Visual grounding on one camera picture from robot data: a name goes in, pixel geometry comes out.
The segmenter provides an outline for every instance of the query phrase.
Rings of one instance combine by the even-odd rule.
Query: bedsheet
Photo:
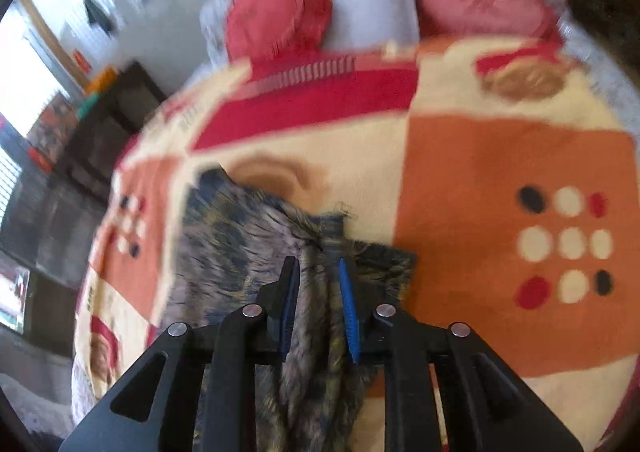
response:
[[[554,44],[433,39],[241,61],[169,99],[119,163],[94,241],[76,419],[156,335],[186,198],[222,166],[417,254],[407,309],[471,324],[594,450],[638,359],[640,211],[634,142],[587,73]],[[383,421],[371,398],[354,449],[382,450]]]

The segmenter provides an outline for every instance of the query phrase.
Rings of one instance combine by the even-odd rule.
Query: silver rivet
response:
[[[262,313],[262,308],[258,304],[247,304],[242,308],[245,317],[258,317]]]
[[[169,334],[172,337],[181,337],[187,333],[187,324],[184,322],[174,322],[169,326]]]
[[[468,337],[471,334],[471,328],[464,322],[456,322],[451,326],[451,332],[460,338]]]
[[[376,308],[376,313],[380,315],[380,317],[393,317],[396,314],[396,308],[391,304],[380,304]]]

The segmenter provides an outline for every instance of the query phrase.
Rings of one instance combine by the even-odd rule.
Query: crumpled clothing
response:
[[[281,366],[257,366],[257,449],[338,452],[348,449],[354,420],[375,367],[348,354],[338,261],[347,248],[361,281],[402,299],[415,256],[384,245],[346,241],[344,215],[312,217],[284,200],[235,185],[222,169],[191,190],[176,255],[176,280],[161,330],[175,321],[217,324],[254,302],[278,280],[284,258],[300,261],[291,347]],[[202,434],[200,396],[194,450]]]

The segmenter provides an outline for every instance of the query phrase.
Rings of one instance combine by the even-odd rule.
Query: cream dot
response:
[[[579,228],[563,230],[558,239],[558,251],[565,259],[580,259],[587,249],[587,240]]]
[[[596,259],[608,259],[613,253],[613,237],[605,229],[596,230],[591,234],[591,254]]]
[[[141,219],[136,223],[136,234],[139,238],[144,238],[146,232],[146,223]]]
[[[118,237],[118,251],[121,254],[125,254],[128,248],[129,244],[127,243],[127,239],[123,236]]]
[[[127,201],[127,208],[132,212],[138,208],[138,198],[135,196],[129,196],[129,200]]]
[[[131,232],[132,227],[133,219],[131,219],[131,216],[124,216],[122,222],[120,223],[120,228],[122,229],[122,231],[128,234],[129,232]]]
[[[558,299],[564,304],[580,302],[588,291],[589,279],[580,270],[568,270],[558,281]]]
[[[565,217],[576,217],[584,206],[582,194],[575,187],[562,187],[554,194],[554,207]]]
[[[518,254],[530,263],[545,259],[551,253],[552,246],[551,234],[542,227],[525,228],[518,235]]]

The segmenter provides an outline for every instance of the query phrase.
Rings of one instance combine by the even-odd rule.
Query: red pillow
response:
[[[316,50],[331,10],[331,0],[234,0],[226,16],[229,60]]]
[[[543,0],[416,0],[420,33],[556,38],[558,17]]]

